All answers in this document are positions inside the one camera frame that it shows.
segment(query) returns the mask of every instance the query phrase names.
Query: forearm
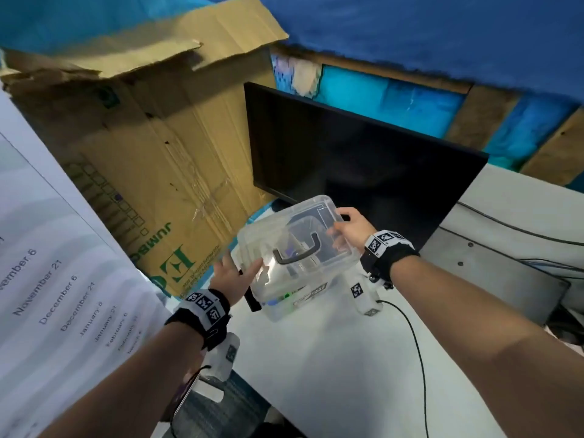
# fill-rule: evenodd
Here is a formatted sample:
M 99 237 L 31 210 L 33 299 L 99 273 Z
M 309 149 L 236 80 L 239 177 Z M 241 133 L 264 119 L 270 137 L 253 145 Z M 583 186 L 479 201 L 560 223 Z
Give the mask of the forearm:
M 583 360 L 493 295 L 410 256 L 391 279 L 510 438 L 576 436 Z
M 124 364 L 55 420 L 40 438 L 150 437 L 191 368 L 202 337 L 182 323 L 165 326 Z

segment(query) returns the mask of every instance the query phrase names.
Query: left hand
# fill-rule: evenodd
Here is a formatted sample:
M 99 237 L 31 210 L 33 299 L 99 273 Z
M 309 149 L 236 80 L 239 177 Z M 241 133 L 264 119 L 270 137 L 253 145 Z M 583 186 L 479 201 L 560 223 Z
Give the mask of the left hand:
M 263 258 L 258 258 L 244 271 L 243 275 L 239 275 L 239 270 L 231 258 L 231 252 L 227 250 L 223 258 L 213 264 L 215 275 L 211 278 L 209 288 L 216 289 L 225 295 L 233 307 L 244 296 L 262 266 Z

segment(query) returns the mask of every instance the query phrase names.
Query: gray carpet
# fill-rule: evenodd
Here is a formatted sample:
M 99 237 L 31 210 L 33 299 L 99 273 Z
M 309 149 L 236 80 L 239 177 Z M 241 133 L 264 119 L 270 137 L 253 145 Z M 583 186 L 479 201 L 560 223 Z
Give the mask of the gray carpet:
M 247 438 L 270 407 L 237 373 L 225 383 L 223 401 L 191 392 L 173 421 L 177 438 Z M 164 438 L 172 438 L 169 430 Z

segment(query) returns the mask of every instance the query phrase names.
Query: monitor screen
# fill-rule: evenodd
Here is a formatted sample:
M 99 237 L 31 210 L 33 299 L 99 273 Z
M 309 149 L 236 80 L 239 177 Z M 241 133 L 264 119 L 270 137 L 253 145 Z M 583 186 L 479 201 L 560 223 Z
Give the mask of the monitor screen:
M 254 184 L 291 204 L 319 194 L 421 249 L 487 155 L 245 83 Z

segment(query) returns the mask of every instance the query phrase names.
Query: torn cardboard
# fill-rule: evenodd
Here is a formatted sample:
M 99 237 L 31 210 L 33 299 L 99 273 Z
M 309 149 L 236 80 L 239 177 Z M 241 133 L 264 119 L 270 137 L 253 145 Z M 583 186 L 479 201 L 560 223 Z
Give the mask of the torn cardboard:
M 132 261 L 181 296 L 271 199 L 253 186 L 242 84 L 275 86 L 265 45 L 287 35 L 259 0 L 136 30 L 9 51 L 2 81 Z

